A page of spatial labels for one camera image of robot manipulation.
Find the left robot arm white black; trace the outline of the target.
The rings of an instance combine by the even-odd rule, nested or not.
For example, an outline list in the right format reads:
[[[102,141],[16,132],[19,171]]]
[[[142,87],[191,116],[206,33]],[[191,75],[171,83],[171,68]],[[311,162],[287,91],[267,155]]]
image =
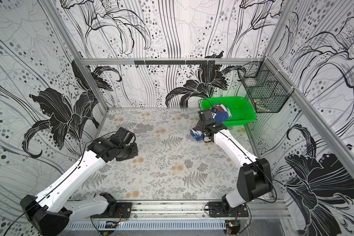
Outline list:
[[[102,218],[119,217],[120,220],[129,217],[131,203],[118,204],[109,193],[73,202],[72,194],[92,174],[106,163],[116,160],[124,161],[138,155],[135,142],[97,138],[92,141],[87,150],[62,176],[48,188],[36,196],[27,195],[21,201],[21,208],[27,220],[42,236],[57,236],[69,223],[86,217]]]

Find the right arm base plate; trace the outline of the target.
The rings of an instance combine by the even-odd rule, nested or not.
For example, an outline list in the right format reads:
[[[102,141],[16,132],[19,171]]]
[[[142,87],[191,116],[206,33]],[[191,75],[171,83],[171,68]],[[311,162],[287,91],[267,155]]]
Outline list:
[[[229,207],[223,202],[208,202],[208,208],[205,209],[208,211],[209,216],[212,218],[220,218],[220,217],[248,217],[249,213],[245,205],[239,205],[235,208]]]

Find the green plastic basket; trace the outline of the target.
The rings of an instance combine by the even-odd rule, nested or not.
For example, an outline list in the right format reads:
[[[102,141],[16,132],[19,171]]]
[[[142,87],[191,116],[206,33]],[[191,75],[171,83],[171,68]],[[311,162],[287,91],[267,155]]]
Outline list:
[[[230,119],[224,122],[227,127],[246,125],[256,119],[250,103],[243,97],[215,97],[204,99],[201,103],[202,110],[209,109],[215,104],[224,104],[232,115]]]

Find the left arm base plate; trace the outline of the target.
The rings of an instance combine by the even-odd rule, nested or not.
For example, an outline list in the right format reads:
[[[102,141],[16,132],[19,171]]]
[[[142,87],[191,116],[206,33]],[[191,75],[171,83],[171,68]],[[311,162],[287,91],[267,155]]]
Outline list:
[[[121,218],[126,219],[130,217],[132,210],[131,202],[117,202],[110,203],[102,214],[91,216],[92,218]]]

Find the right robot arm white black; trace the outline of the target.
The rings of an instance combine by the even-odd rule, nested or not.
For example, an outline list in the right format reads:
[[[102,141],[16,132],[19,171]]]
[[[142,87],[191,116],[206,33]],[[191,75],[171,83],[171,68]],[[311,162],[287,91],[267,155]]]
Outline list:
[[[239,206],[273,191],[269,162],[259,159],[242,146],[222,124],[212,126],[214,130],[199,130],[196,126],[190,134],[197,141],[208,138],[230,157],[239,170],[236,189],[222,197],[222,207],[226,215],[233,215]]]

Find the black bar on rail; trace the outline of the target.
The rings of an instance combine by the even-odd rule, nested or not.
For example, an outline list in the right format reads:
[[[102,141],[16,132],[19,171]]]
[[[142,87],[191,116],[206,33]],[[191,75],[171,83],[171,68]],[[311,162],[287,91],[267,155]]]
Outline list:
[[[134,60],[135,65],[215,65],[215,60]]]

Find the blue patterned long pants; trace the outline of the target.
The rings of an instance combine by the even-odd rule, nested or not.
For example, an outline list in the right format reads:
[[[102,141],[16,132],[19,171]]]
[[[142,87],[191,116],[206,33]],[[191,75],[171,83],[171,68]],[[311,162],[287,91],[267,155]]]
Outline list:
[[[215,118],[216,124],[223,123],[232,117],[230,110],[224,104],[215,104],[211,108],[209,108]],[[194,137],[194,128],[190,130],[190,134]]]

